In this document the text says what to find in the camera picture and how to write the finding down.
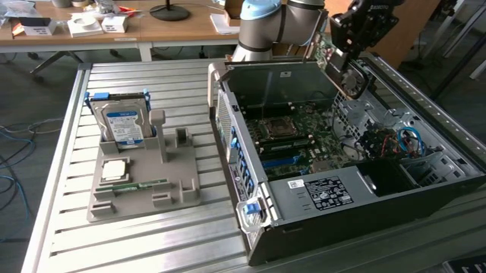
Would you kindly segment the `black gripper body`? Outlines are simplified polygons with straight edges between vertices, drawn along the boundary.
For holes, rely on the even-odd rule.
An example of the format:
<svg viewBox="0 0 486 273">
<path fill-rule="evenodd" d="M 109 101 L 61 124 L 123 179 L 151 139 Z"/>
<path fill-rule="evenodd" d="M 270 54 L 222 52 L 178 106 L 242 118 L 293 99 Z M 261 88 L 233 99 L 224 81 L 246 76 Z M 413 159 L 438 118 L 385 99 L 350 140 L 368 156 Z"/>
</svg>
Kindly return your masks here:
<svg viewBox="0 0 486 273">
<path fill-rule="evenodd" d="M 401 6 L 405 0 L 358 0 L 352 3 L 352 16 L 366 18 L 368 16 L 392 14 L 394 8 Z"/>
</svg>

